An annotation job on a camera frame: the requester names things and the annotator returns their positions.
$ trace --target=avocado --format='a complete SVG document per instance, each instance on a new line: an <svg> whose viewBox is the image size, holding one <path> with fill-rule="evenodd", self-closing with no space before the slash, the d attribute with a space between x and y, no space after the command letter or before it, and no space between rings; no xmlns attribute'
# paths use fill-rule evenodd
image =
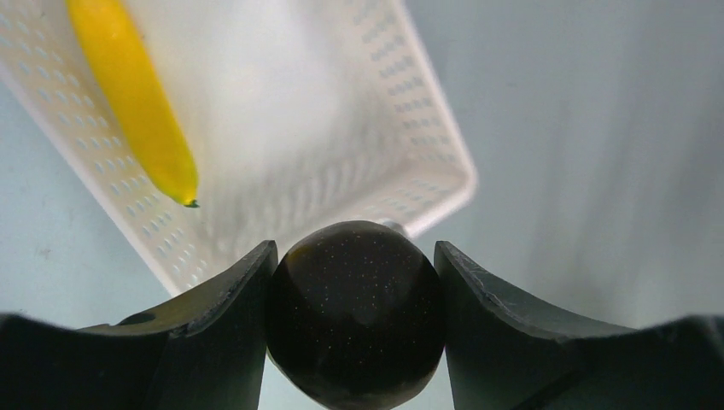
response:
<svg viewBox="0 0 724 410"><path fill-rule="evenodd" d="M445 346L437 272L406 237L373 222L342 222L299 241L271 276L265 310L272 361L333 410L408 401Z"/></svg>

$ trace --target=yellow banana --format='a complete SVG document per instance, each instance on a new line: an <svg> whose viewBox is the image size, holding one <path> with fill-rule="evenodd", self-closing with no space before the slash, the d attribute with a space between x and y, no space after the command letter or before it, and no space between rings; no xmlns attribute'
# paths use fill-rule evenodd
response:
<svg viewBox="0 0 724 410"><path fill-rule="evenodd" d="M193 155L123 3L66 3L80 48L138 163L158 190L197 208Z"/></svg>

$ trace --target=plastic basket wall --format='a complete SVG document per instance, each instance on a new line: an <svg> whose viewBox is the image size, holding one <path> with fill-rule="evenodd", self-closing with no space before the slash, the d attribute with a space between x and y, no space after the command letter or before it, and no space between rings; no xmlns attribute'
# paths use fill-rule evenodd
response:
<svg viewBox="0 0 724 410"><path fill-rule="evenodd" d="M134 161L64 2L0 0L0 77L172 294L263 239L284 252L359 219L415 237L471 198L475 168L402 2L127 4L195 153L201 208Z"/></svg>

